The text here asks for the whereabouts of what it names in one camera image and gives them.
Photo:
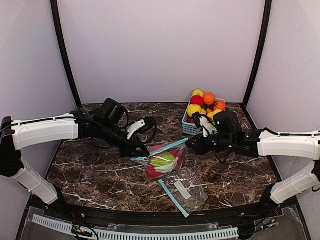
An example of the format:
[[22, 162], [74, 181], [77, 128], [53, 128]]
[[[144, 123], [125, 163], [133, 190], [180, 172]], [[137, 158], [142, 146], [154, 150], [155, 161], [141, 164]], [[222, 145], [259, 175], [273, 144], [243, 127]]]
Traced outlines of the red tomato with stem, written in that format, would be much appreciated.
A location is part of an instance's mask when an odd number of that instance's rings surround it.
[[166, 150], [164, 152], [161, 152], [161, 153], [151, 157], [150, 160], [148, 161], [148, 163], [151, 165], [151, 163], [150, 163], [151, 159], [156, 157], [156, 156], [159, 156], [159, 155], [164, 154], [164, 153], [171, 153], [171, 154], [173, 154], [175, 156], [174, 163], [176, 163], [176, 167], [180, 167], [182, 165], [182, 162], [183, 162], [183, 151], [184, 151], [184, 147], [183, 146], [178, 146], [178, 147], [171, 148], [169, 150]]

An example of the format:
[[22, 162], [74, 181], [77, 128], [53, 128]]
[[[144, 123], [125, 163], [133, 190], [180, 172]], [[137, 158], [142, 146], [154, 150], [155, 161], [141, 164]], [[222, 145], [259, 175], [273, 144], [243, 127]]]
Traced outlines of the red wrinkled fruit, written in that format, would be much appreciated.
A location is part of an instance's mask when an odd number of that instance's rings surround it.
[[145, 170], [145, 175], [146, 175], [146, 178], [151, 181], [151, 180], [157, 180], [157, 179], [160, 179], [164, 176], [163, 173], [159, 173], [159, 172], [156, 172], [156, 168], [153, 167], [153, 166], [148, 166]]

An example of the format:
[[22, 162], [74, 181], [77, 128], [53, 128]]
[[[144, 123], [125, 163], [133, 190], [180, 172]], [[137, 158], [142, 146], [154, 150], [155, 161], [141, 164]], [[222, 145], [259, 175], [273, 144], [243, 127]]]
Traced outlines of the clear zip bag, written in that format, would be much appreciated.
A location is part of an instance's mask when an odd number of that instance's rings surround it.
[[208, 199], [199, 177], [185, 167], [162, 177], [158, 183], [185, 218], [198, 211]]
[[182, 168], [186, 143], [184, 138], [177, 142], [151, 147], [149, 156], [133, 157], [132, 162], [143, 165], [148, 180], [157, 180]]

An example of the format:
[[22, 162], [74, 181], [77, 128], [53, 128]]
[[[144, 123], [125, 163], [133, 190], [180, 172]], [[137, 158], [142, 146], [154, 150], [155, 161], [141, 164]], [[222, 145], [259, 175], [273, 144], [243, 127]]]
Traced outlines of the green pear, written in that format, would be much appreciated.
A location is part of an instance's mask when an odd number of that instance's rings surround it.
[[164, 167], [164, 166], [170, 165], [174, 163], [175, 160], [176, 160], [176, 157], [172, 153], [167, 152], [167, 153], [163, 153], [161, 155], [153, 157], [150, 160], [150, 164], [153, 167], [158, 168], [158, 167]]

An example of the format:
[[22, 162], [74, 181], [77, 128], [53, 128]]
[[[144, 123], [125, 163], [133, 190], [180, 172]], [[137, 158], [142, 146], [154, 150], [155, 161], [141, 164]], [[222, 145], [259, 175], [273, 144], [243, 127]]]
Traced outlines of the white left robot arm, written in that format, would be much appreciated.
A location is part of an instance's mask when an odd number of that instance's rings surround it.
[[119, 149], [121, 157], [148, 157], [150, 152], [135, 136], [144, 128], [145, 119], [132, 124], [128, 131], [118, 126], [127, 109], [107, 98], [95, 111], [72, 111], [59, 116], [13, 121], [7, 116], [0, 125], [0, 174], [22, 185], [46, 205], [63, 201], [58, 189], [47, 182], [22, 158], [21, 151], [30, 146], [62, 140], [98, 138]]

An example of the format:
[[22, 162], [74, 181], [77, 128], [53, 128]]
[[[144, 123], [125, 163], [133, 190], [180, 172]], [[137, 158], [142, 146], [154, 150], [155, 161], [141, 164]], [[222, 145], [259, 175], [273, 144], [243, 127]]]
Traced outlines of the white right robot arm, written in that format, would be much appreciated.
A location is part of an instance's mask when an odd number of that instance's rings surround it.
[[311, 159], [302, 170], [268, 186], [260, 203], [280, 205], [320, 184], [320, 132], [284, 133], [268, 128], [244, 132], [234, 112], [222, 111], [213, 120], [196, 112], [192, 118], [203, 132], [189, 139], [186, 146], [199, 156], [209, 152], [233, 152], [246, 157], [287, 156]]

